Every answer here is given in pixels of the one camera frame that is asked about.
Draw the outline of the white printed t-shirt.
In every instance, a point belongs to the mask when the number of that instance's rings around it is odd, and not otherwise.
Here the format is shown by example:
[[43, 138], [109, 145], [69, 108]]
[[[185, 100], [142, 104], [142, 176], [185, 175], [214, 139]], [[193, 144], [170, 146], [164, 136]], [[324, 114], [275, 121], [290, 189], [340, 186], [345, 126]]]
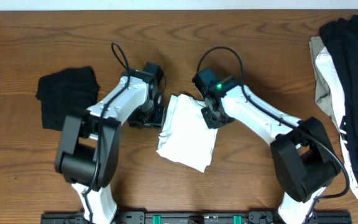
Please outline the white printed t-shirt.
[[201, 114], [203, 101], [188, 95], [172, 95], [163, 129], [159, 134], [157, 153], [204, 172], [211, 165], [217, 129], [209, 129]]

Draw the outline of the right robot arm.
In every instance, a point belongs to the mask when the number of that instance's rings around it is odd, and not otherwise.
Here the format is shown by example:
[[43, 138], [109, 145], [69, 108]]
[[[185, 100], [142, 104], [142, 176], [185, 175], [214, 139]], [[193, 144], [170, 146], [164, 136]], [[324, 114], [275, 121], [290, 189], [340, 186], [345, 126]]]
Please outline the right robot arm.
[[220, 80], [205, 70], [193, 77], [193, 83], [206, 103], [201, 113], [209, 129], [238, 120], [270, 146], [285, 194], [278, 210], [263, 215], [262, 221], [319, 223], [314, 207], [344, 171], [323, 124], [314, 117], [302, 120], [279, 111], [234, 77]]

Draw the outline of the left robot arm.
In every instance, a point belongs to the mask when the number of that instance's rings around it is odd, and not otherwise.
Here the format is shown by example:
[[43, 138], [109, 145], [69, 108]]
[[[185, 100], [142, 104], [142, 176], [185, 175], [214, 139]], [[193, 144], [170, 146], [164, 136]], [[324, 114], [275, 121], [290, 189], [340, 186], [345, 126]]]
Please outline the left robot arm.
[[160, 67], [127, 70], [117, 87], [83, 111], [69, 113], [55, 158], [55, 170], [76, 190], [86, 223], [112, 223], [117, 204], [110, 182], [116, 171], [124, 123], [161, 129], [165, 116]]

